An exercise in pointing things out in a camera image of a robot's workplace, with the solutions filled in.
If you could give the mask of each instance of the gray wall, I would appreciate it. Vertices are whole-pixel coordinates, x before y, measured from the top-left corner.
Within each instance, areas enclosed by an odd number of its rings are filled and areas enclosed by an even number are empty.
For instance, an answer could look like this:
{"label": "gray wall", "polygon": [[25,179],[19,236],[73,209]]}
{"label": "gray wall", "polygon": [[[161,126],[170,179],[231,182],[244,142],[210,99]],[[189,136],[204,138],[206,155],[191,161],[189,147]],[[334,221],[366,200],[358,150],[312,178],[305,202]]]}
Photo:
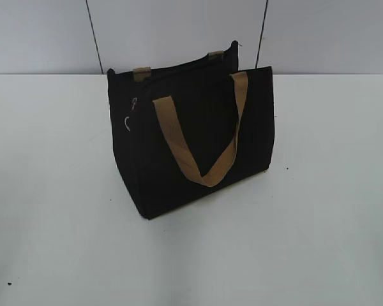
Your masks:
{"label": "gray wall", "polygon": [[[261,65],[383,73],[383,0],[269,0]],[[265,0],[88,0],[104,71],[190,61],[238,40],[255,64]],[[100,73],[85,0],[0,0],[0,73]]]}

